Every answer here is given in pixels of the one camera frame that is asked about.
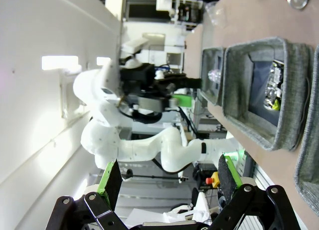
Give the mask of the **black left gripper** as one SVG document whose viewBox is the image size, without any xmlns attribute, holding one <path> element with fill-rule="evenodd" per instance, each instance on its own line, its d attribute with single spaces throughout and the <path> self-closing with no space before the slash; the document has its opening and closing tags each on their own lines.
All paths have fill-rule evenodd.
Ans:
<svg viewBox="0 0 319 230">
<path fill-rule="evenodd" d="M 154 82 L 156 75 L 154 64 L 143 63 L 136 68 L 122 68 L 120 70 L 121 88 L 124 94 L 139 94 L 141 90 L 147 89 Z M 178 89 L 200 89 L 202 80 L 200 78 L 189 78 L 186 74 L 167 74 L 163 79 L 155 80 L 155 83 L 164 89 L 176 91 Z M 192 96 L 174 94 L 164 100 L 164 108 L 177 108 L 192 106 Z"/>
</svg>

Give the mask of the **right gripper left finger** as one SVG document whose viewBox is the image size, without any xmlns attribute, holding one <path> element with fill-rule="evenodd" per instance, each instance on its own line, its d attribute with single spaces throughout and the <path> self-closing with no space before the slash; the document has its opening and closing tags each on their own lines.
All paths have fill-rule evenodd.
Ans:
<svg viewBox="0 0 319 230">
<path fill-rule="evenodd" d="M 70 196 L 56 200 L 46 229 L 87 230 L 89 224 L 96 223 L 102 230 L 126 230 L 115 213 L 122 181 L 118 162 L 108 163 L 96 191 L 84 194 L 78 200 Z"/>
</svg>

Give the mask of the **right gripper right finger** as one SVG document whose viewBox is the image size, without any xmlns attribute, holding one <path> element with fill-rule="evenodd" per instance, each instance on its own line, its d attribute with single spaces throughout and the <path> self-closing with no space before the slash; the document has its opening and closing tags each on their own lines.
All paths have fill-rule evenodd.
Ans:
<svg viewBox="0 0 319 230">
<path fill-rule="evenodd" d="M 212 230 L 237 230 L 247 216 L 256 217 L 264 230 L 301 228 L 282 186 L 262 190 L 243 183 L 231 158 L 224 154 L 219 158 L 218 177 L 226 205 L 210 226 Z"/>
</svg>

